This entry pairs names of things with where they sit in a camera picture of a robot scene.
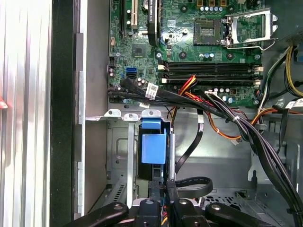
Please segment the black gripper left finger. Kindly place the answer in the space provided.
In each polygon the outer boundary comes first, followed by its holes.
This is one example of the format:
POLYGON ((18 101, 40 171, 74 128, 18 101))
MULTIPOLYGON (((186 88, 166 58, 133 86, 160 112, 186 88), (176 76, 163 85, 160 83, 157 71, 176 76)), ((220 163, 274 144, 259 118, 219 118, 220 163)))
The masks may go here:
POLYGON ((136 199, 129 208, 122 202, 112 202, 78 218, 66 227, 160 227, 161 183, 149 181, 148 198, 136 199))

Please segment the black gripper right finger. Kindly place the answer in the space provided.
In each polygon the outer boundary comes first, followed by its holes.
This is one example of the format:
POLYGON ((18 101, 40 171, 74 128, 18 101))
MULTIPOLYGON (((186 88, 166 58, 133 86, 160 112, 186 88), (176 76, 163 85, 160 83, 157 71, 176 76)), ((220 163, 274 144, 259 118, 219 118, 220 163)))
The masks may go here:
POLYGON ((223 203, 209 203, 201 209, 190 199, 180 198, 175 181, 165 183, 171 227, 270 227, 271 224, 223 203))

